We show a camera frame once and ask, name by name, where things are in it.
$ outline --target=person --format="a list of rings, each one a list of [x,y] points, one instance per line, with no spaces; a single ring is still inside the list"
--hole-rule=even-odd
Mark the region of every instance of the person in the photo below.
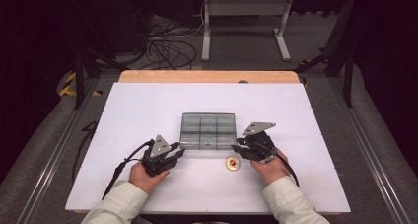
[[[288,161],[279,149],[277,153]],[[274,157],[264,164],[250,162],[266,184],[263,190],[264,198],[280,224],[329,223],[316,213],[314,205],[289,177],[289,171],[279,158]],[[104,200],[87,214],[82,223],[131,223],[153,188],[169,173],[170,171],[164,171],[150,177],[141,162],[138,162],[131,168],[129,181],[118,181]]]

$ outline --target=cable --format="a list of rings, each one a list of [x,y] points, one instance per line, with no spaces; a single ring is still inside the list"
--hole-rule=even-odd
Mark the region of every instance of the cable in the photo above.
[[[282,161],[283,165],[289,170],[290,174],[292,174],[293,179],[295,180],[296,186],[299,186],[298,177],[296,177],[295,172],[293,171],[292,167],[289,165],[289,163],[282,158],[279,154],[276,154],[276,156]]]
[[[270,152],[270,150],[268,148],[264,147],[262,144],[259,144],[259,143],[255,142],[255,141],[251,141],[251,144],[257,145],[258,147],[263,148],[264,150]],[[280,159],[280,161],[282,161],[283,165],[285,165],[285,167],[287,168],[287,170],[290,172],[290,174],[292,175],[293,179],[295,180],[296,185],[299,186],[298,177],[296,176],[295,171],[293,171],[293,169],[289,165],[289,163],[284,158],[282,158],[279,154],[276,154],[276,156]]]
[[[132,160],[136,160],[136,159],[132,159],[132,157],[139,151],[139,150],[141,150],[142,148],[144,148],[145,146],[150,146],[150,145],[153,145],[154,144],[154,140],[153,139],[151,139],[150,141],[148,141],[148,142],[145,142],[144,144],[142,144],[141,146],[139,146],[137,149],[135,149],[135,151],[133,151],[133,153],[131,153],[131,155],[129,155],[129,157],[128,158],[125,158],[124,159],[124,161],[123,162],[121,162],[120,164],[119,164],[119,166],[117,166],[117,168],[116,169],[114,169],[114,173],[113,173],[113,177],[112,177],[112,179],[111,179],[111,181],[110,181],[110,183],[108,184],[108,186],[107,186],[107,188],[106,188],[106,190],[105,190],[105,192],[104,192],[104,196],[103,196],[103,198],[102,199],[104,199],[105,198],[105,196],[110,192],[110,190],[111,190],[111,188],[113,187],[113,185],[114,185],[114,183],[116,182],[116,180],[117,180],[117,178],[119,178],[119,176],[120,176],[120,174],[122,173],[122,171],[123,171],[123,168],[125,168],[125,166],[126,166],[126,164],[128,163],[128,162],[130,162],[130,161],[132,161]]]
[[[74,160],[73,171],[71,173],[71,186],[75,182],[76,166],[77,166],[77,162],[79,160],[81,151],[82,151],[84,145],[86,144],[87,139],[89,139],[89,138],[92,139],[93,135],[95,135],[96,128],[98,127],[98,124],[99,124],[98,122],[93,121],[93,122],[89,123],[87,126],[85,126],[84,128],[81,129],[82,131],[87,131],[88,133],[84,136],[82,142],[80,143],[80,146],[79,146],[79,149],[78,149],[78,152],[77,152],[77,155],[76,155],[76,159]]]

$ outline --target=dark background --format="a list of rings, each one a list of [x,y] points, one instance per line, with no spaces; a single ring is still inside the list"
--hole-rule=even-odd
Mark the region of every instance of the dark background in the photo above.
[[[187,22],[189,15],[196,12],[193,0],[176,0],[191,1],[183,5],[184,9],[195,7],[192,12],[187,11],[187,16],[174,15],[167,12],[167,1],[162,2],[166,5],[154,2],[159,6],[156,11],[164,17],[173,15],[173,19]],[[338,12],[342,1],[294,0],[292,8],[298,13],[324,11],[326,15]],[[418,174],[417,5],[415,0],[374,1],[379,10],[369,19],[364,35],[353,48],[355,60],[366,89],[407,162]],[[0,0],[0,7],[3,181],[37,127],[59,102],[56,87],[74,67],[74,44],[64,34],[68,23],[53,0]],[[109,43],[106,35],[102,37]],[[97,39],[92,42],[100,44]]]

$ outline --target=white table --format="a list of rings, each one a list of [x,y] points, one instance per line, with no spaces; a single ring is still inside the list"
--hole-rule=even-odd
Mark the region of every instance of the white table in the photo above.
[[[179,140],[184,112],[231,112],[237,136],[252,121],[276,122],[266,132],[289,158],[301,189],[320,213],[350,212],[305,89],[299,83],[115,83],[66,209],[101,201],[114,169],[139,145],[162,134]],[[143,151],[137,154],[141,158]],[[234,151],[186,151],[150,195],[142,213],[267,214],[264,184],[248,160],[226,168]],[[127,179],[128,164],[120,175]]]

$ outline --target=metal stand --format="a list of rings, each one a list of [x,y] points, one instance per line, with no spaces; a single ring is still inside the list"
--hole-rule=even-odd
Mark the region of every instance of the metal stand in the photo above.
[[[202,61],[209,60],[210,52],[210,16],[225,15],[281,15],[279,29],[274,35],[284,61],[290,60],[290,54],[283,39],[286,22],[293,0],[205,0],[205,28],[202,47]]]

